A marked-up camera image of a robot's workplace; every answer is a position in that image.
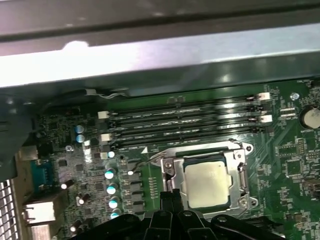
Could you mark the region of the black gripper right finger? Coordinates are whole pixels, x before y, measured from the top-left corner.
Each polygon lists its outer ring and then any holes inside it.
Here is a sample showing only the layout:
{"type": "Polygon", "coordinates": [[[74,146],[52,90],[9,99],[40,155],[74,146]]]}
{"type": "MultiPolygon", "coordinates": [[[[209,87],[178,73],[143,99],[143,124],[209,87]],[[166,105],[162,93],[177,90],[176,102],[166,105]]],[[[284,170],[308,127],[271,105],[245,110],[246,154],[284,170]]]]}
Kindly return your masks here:
{"type": "Polygon", "coordinates": [[[276,233],[252,225],[230,215],[220,214],[210,221],[199,217],[192,210],[185,210],[179,189],[174,190],[177,197],[175,209],[178,221],[190,240],[283,240],[276,233]]]}

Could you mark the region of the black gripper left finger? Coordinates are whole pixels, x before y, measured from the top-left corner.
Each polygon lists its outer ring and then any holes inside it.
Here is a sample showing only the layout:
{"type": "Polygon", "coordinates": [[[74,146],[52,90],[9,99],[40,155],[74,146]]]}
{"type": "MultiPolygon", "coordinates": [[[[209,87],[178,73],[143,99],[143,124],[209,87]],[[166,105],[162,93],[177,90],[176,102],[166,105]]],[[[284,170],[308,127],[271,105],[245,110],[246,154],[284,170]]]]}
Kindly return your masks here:
{"type": "Polygon", "coordinates": [[[75,240],[169,240],[174,215],[175,192],[160,193],[160,209],[140,219],[123,214],[75,235],[75,240]]]}

